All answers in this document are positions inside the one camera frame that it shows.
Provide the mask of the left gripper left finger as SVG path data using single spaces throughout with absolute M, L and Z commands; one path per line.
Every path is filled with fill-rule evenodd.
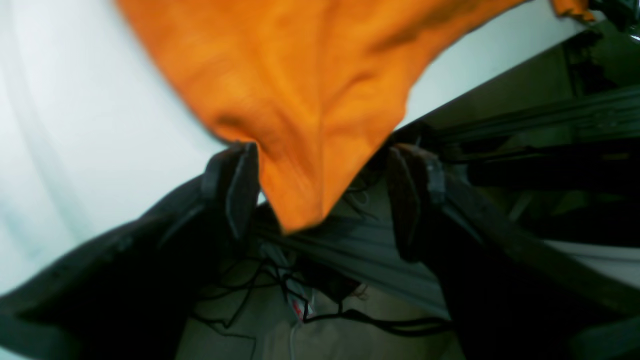
M 198 293 L 241 256 L 258 147 L 236 143 L 139 218 L 1 296 L 1 347 L 31 360 L 172 360 Z

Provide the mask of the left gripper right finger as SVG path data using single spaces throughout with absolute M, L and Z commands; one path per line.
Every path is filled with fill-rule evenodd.
M 398 253 L 437 278 L 468 360 L 637 360 L 639 290 L 528 234 L 418 146 L 391 146 Z

